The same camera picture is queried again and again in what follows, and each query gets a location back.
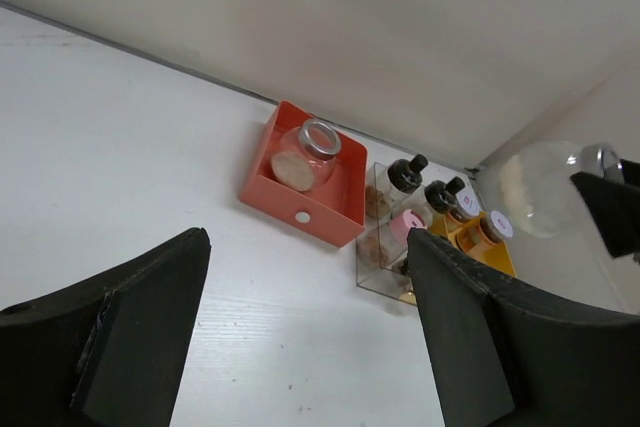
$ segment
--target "pink lid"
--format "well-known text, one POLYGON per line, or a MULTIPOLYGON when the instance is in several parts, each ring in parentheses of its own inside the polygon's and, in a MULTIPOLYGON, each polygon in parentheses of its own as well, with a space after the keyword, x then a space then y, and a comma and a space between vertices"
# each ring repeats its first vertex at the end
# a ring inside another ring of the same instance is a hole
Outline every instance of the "pink lid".
POLYGON ((422 218, 413 210, 407 209, 389 222, 391 235, 403 247, 407 246, 407 236, 412 228, 424 229, 422 218))

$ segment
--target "silver jar lid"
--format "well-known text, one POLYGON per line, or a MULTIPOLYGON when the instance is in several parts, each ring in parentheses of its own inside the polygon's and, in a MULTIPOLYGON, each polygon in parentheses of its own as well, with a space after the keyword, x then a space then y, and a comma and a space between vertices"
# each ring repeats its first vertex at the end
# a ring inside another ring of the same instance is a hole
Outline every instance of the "silver jar lid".
POLYGON ((620 157, 609 144, 584 147, 580 151, 580 170, 612 182, 624 183, 620 157))
POLYGON ((298 141, 302 148, 315 158, 320 160, 331 160, 342 148, 340 136, 328 123, 318 119, 309 119, 302 124, 298 132, 298 141), (318 135, 325 140, 324 145, 318 141, 318 135))

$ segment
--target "white wall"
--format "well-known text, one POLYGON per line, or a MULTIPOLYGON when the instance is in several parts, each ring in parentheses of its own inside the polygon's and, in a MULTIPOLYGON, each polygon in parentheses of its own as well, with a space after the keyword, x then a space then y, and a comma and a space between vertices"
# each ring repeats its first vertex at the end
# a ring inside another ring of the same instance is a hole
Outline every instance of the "white wall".
POLYGON ((640 0, 8 1, 466 166, 640 27, 640 0))
MULTIPOLYGON (((640 161, 640 61, 619 70, 537 140, 557 139, 579 145, 607 141, 623 158, 640 161)), ((479 175, 489 206, 497 165, 479 175)), ((509 248, 520 278, 529 283, 574 300, 640 311, 640 265, 610 259, 586 209, 578 232, 549 240, 520 233, 509 248)))

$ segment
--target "orange tray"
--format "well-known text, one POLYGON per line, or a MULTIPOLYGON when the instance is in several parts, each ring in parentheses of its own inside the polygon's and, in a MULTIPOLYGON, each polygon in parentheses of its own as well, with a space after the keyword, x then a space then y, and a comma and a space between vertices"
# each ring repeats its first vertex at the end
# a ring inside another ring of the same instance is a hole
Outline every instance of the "orange tray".
POLYGON ((240 200, 289 225, 343 247, 364 231, 364 187, 367 149, 338 132, 342 149, 335 171, 324 185, 310 192, 297 192, 275 180, 270 159, 278 141, 312 115, 290 102, 281 102, 267 123, 256 151, 240 200), (296 214, 308 214, 301 223, 296 214))
MULTIPOLYGON (((470 225, 477 224, 486 215, 486 212, 481 212, 477 218, 473 219, 470 222, 470 225)), ((454 247, 457 247, 455 237, 458 230, 449 232, 447 223, 444 221, 444 218, 438 219, 431 227, 429 227, 429 232, 448 238, 454 247)), ((517 277, 516 269, 514 268, 513 262, 511 261, 511 256, 509 255, 509 249, 504 242, 496 245, 493 249, 487 250, 486 252, 480 254, 477 257, 477 260, 479 260, 483 264, 487 264, 489 267, 493 267, 494 269, 499 270, 500 272, 509 274, 512 277, 517 277)))

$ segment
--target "round glass jar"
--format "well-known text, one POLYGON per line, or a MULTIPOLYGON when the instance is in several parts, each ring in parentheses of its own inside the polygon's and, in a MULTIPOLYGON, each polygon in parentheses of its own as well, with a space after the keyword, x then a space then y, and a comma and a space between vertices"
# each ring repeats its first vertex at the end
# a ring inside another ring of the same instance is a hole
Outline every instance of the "round glass jar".
POLYGON ((307 192, 329 180, 341 148, 333 127, 309 119, 280 138, 277 151, 271 156, 271 171, 281 184, 307 192))

